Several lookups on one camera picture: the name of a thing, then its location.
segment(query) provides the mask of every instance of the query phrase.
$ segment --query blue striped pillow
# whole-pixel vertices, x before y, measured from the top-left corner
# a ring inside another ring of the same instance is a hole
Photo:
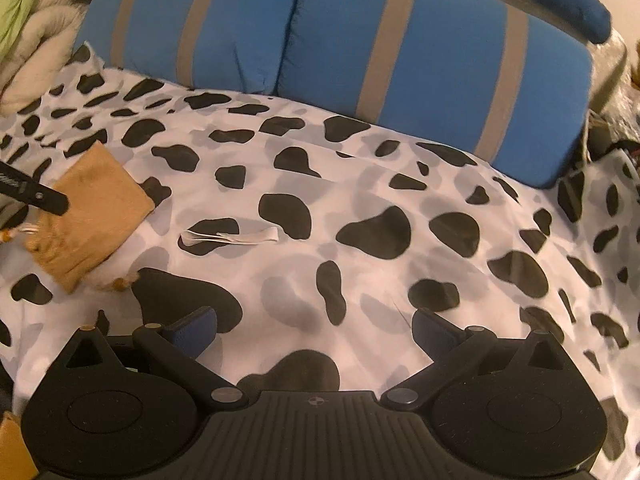
[[[544,187],[580,134],[590,76],[585,46],[500,0],[299,0],[278,94]]]
[[[296,0],[93,0],[76,46],[188,87],[271,94]]]

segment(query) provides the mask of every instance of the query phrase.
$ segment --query black plastic device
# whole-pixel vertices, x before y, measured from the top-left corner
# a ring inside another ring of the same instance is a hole
[[[78,329],[22,418],[38,478],[591,478],[606,418],[547,332],[500,339],[420,309],[414,341],[434,362],[380,400],[264,391],[250,402],[193,359],[207,338],[182,329],[215,333],[212,313],[132,336],[105,336],[104,316]]]

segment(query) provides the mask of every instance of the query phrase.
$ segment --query wrinkled fabric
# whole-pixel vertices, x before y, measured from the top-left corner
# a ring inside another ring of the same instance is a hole
[[[500,337],[545,328],[600,400],[593,473],[623,479],[640,441],[640,179],[622,152],[550,190],[447,146],[280,98],[187,90],[80,48],[41,99],[0,120],[1,158],[54,183],[103,143],[156,206],[67,295],[20,243],[0,247],[0,358],[14,409],[79,325],[111,334],[216,310],[199,361],[241,388],[372,390],[430,364],[416,308]],[[32,220],[8,198],[0,222]],[[278,242],[184,244],[185,230]]]

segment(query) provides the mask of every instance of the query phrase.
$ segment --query cow print bedsheet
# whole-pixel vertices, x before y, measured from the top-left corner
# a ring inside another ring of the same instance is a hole
[[[503,337],[550,330],[607,413],[594,473],[638,465],[640,181],[623,153],[535,190],[459,150],[313,107],[103,65],[80,48],[47,94],[0,120],[1,156],[51,184],[104,143],[156,210],[96,272],[140,280],[69,296],[21,243],[0,248],[0,358],[16,410],[99,309],[111,333],[130,333],[215,307],[219,335],[200,361],[248,392],[379,394],[430,362],[410,333],[424,306]],[[0,222],[33,219],[3,200]],[[278,243],[180,239],[268,226]]]

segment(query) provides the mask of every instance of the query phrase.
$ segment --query beige blanket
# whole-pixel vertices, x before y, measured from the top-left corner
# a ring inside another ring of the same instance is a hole
[[[0,116],[15,113],[50,88],[72,54],[91,0],[36,0],[0,62]]]

